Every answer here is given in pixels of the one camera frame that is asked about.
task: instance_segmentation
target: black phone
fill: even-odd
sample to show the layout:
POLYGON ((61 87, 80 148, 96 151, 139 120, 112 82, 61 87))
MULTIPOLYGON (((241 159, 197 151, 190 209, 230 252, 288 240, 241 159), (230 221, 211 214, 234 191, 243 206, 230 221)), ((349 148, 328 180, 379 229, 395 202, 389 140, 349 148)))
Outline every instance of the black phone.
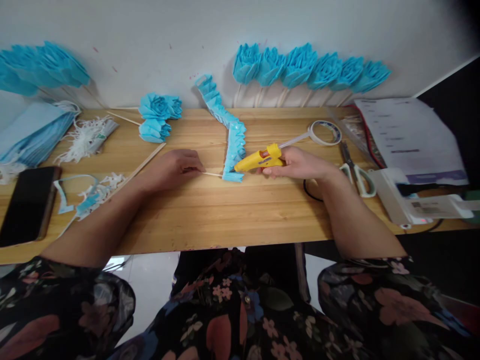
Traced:
POLYGON ((55 199, 58 166, 20 173, 0 230, 0 248, 41 240, 47 233, 55 199))

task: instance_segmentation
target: wooden stick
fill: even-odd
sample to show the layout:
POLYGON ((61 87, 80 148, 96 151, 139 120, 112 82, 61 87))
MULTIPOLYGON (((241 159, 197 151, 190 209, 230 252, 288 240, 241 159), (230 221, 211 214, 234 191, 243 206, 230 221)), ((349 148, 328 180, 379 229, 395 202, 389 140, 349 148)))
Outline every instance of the wooden stick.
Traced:
POLYGON ((258 102, 257 102, 257 104, 256 104, 256 107, 257 107, 257 108, 260 108, 260 107, 261 107, 262 101, 264 100, 265 94, 267 93, 268 90, 269 90, 269 88, 266 87, 266 88, 265 88, 265 91, 262 91, 262 92, 261 92, 260 98, 258 99, 258 102))
POLYGON ((278 103, 276 104, 277 108, 281 108, 284 105, 285 100, 287 99, 288 94, 290 93, 290 89, 286 87, 281 94, 280 99, 278 99, 278 103))
POLYGON ((239 99, 239 96, 240 96, 240 89, 242 88, 242 84, 239 84, 238 85, 238 90, 236 91, 236 95, 235 97, 233 98, 233 108, 236 108, 237 107, 237 101, 239 99))
POLYGON ((80 100, 78 98, 76 98, 75 96, 73 96, 71 93, 69 93, 66 88, 64 88, 62 86, 60 89, 62 89, 63 92, 68 95, 68 97, 71 99, 71 101, 73 101, 75 104, 80 105, 80 107, 85 108, 85 106, 80 102, 80 100))
POLYGON ((137 107, 111 107, 111 109, 113 110, 138 110, 138 106, 137 107))
POLYGON ((212 172, 202 172, 202 174, 222 177, 222 175, 220 175, 220 174, 214 174, 214 173, 212 173, 212 172))
POLYGON ((100 105, 101 108, 106 109, 105 105, 103 105, 100 102, 100 100, 95 95, 92 94, 92 92, 90 91, 90 89, 88 87, 86 87, 85 85, 82 85, 82 86, 86 90, 86 92, 89 93, 90 96, 97 102, 97 104, 100 105))
POLYGON ((264 92, 264 88, 260 87, 260 90, 258 91, 258 94, 256 94, 255 101, 253 102, 253 107, 258 108, 259 107, 259 102, 260 102, 260 96, 264 92))
POLYGON ((309 102, 309 100, 312 98, 312 95, 314 94, 313 90, 310 90, 310 92, 306 95, 305 100, 303 101, 303 104, 300 106, 301 108, 304 108, 305 105, 309 102))
POLYGON ((328 92, 326 93, 325 98, 323 99, 323 101, 321 102, 321 104, 320 104, 319 107, 321 108, 323 105, 325 105, 325 103, 326 103, 328 100, 330 100, 333 95, 334 95, 334 92, 329 89, 328 92))
MULTIPOLYGON (((113 195, 115 195, 123 186, 125 186, 130 180, 132 180, 132 179, 150 162, 150 160, 152 160, 152 159, 155 157, 155 155, 157 155, 157 154, 160 152, 160 150, 162 150, 162 149, 164 148, 165 145, 167 145, 167 143, 166 143, 166 142, 162 142, 162 143, 150 154, 150 156, 147 157, 147 158, 145 159, 145 161, 142 162, 142 163, 140 164, 140 166, 137 167, 136 170, 135 170, 134 172, 132 172, 129 177, 126 178, 125 181, 121 182, 121 183, 118 185, 118 187, 115 189, 115 191, 112 192, 112 193, 105 199, 105 201, 107 201, 108 199, 110 199, 110 198, 111 198, 113 195)), ((70 225, 73 224, 73 222, 74 222, 74 220, 75 220, 76 217, 77 217, 77 214, 73 215, 73 217, 71 218, 71 220, 69 221, 69 223, 65 226, 65 228, 64 228, 63 231, 60 233, 60 235, 58 235, 57 239, 58 239, 59 237, 61 237, 63 234, 65 234, 65 232, 66 232, 67 229, 70 227, 70 225)))
POLYGON ((142 124, 139 123, 139 122, 130 120, 128 117, 123 117, 123 116, 120 116, 120 115, 118 115, 118 114, 114 114, 113 112, 110 112, 110 111, 107 111, 107 113, 109 113, 110 115, 116 116, 117 118, 126 120, 126 121, 128 121, 128 122, 130 122, 130 123, 132 123, 132 124, 135 124, 135 125, 138 125, 138 126, 142 125, 142 124))
POLYGON ((147 157, 147 158, 145 159, 145 161, 142 162, 142 163, 140 164, 140 166, 137 167, 137 168, 135 169, 135 171, 132 172, 132 173, 130 174, 130 176, 126 178, 125 181, 123 181, 123 182, 121 182, 121 183, 119 184, 119 186, 115 189, 115 191, 112 192, 112 193, 110 194, 110 196, 109 196, 105 201, 107 201, 107 200, 110 199, 113 195, 115 195, 116 193, 118 193, 121 188, 123 188, 130 180, 132 180, 135 176, 137 176, 137 174, 138 174, 140 171, 142 171, 142 169, 150 162, 150 160, 152 160, 152 159, 155 157, 155 155, 157 155, 157 154, 160 152, 160 150, 162 150, 162 149, 164 148, 165 145, 167 145, 167 143, 166 143, 166 142, 162 142, 162 143, 150 154, 150 156, 147 157))
POLYGON ((337 104, 336 107, 337 107, 337 108, 338 108, 338 107, 341 107, 341 106, 344 104, 344 102, 348 101, 348 100, 350 99, 350 97, 352 97, 353 94, 354 94, 354 93, 349 90, 349 91, 347 92, 346 96, 343 98, 343 100, 341 100, 341 101, 337 104))
POLYGON ((53 96, 52 94, 50 94, 48 91, 42 89, 41 87, 39 87, 38 90, 40 90, 42 93, 44 93, 45 95, 47 95, 49 98, 53 99, 54 101, 56 101, 56 102, 59 101, 59 99, 56 96, 53 96))

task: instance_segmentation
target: floral print fabric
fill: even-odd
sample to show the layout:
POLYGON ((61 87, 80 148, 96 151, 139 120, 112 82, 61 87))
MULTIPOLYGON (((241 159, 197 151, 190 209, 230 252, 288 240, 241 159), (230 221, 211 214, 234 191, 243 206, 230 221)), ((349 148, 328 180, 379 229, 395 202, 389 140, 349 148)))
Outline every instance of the floral print fabric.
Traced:
POLYGON ((0 359, 469 359, 472 335, 409 271, 410 258, 337 263, 318 277, 324 313, 248 276, 226 253, 171 297, 145 332, 135 295, 98 269, 35 257, 0 281, 0 359))

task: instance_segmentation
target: wooden desk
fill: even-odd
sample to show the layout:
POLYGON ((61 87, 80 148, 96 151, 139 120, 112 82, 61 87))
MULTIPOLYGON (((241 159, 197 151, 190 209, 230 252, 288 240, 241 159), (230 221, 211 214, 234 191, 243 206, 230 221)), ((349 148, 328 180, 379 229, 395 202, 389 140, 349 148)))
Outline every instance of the wooden desk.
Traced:
MULTIPOLYGON (((351 108, 334 108, 338 117, 352 115, 351 108)), ((132 120, 142 122, 137 111, 113 110, 132 120)), ((247 108, 231 112, 245 123, 246 151, 251 154, 272 142, 282 143, 307 130, 314 120, 329 119, 324 108, 247 108)), ((87 110, 81 119, 103 117, 103 110, 87 110)), ((137 126, 116 119, 120 127, 105 142, 103 153, 83 158, 79 163, 62 163, 62 177, 90 174, 102 180, 111 172, 128 176, 157 147, 140 139, 137 126)), ((227 151, 227 129, 206 109, 186 109, 183 117, 172 120, 171 136, 160 152, 172 149, 195 149, 208 172, 220 174, 227 151)), ((348 139, 353 161, 361 168, 374 169, 348 139)), ((320 146, 309 138, 298 147, 331 162, 343 163, 338 146, 320 146)), ((70 143, 62 141, 44 164, 49 166, 70 143)), ((87 180, 64 185, 69 204, 78 204, 77 196, 88 186, 87 180)), ((0 219, 7 210, 14 185, 0 186, 0 219)), ((73 213, 58 215, 59 197, 55 199, 45 239, 30 244, 0 249, 0 264, 20 263, 38 255, 54 241, 73 213)), ((404 234, 392 224, 378 197, 365 199, 395 234, 404 234)), ((415 227, 415 231, 432 225, 415 227)), ((461 220, 445 220, 438 230, 468 229, 473 226, 461 220)), ((223 181, 203 175, 183 188, 167 191, 153 198, 139 212, 117 254, 141 254, 219 247, 310 242, 332 238, 325 206, 303 191, 301 180, 270 179, 263 175, 246 174, 243 183, 223 181)))

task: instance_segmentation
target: scissors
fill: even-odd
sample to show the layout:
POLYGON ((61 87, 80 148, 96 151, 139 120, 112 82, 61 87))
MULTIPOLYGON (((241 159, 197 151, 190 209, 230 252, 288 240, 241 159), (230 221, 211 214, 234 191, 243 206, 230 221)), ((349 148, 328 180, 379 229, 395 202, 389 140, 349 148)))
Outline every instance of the scissors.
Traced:
POLYGON ((350 180, 350 183, 356 183, 356 187, 358 188, 358 193, 362 198, 372 198, 377 194, 377 189, 375 188, 375 184, 372 181, 372 179, 369 177, 367 172, 363 169, 361 169, 358 165, 354 164, 352 161, 352 158, 350 157, 350 152, 349 148, 347 146, 346 141, 342 141, 340 143, 340 150, 341 150, 341 155, 343 156, 343 160, 345 163, 340 166, 340 170, 343 171, 343 173, 348 177, 350 180), (368 183, 368 188, 365 189, 364 182, 362 181, 362 178, 365 179, 365 181, 368 183))

